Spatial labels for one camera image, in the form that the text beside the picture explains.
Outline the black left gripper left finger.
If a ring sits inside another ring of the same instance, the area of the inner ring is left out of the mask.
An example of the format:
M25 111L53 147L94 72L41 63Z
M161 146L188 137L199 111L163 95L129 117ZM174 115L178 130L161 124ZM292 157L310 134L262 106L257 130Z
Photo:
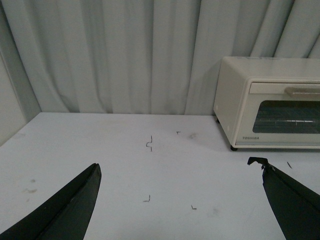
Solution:
M82 240L90 223L102 173L93 163L42 205L0 234L2 240Z

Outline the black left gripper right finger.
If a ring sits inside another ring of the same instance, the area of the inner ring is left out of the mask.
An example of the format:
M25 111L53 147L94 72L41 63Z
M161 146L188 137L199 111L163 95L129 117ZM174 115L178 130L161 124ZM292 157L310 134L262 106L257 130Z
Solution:
M320 195L271 165L267 158L249 157L261 164L263 188L287 240L320 238Z

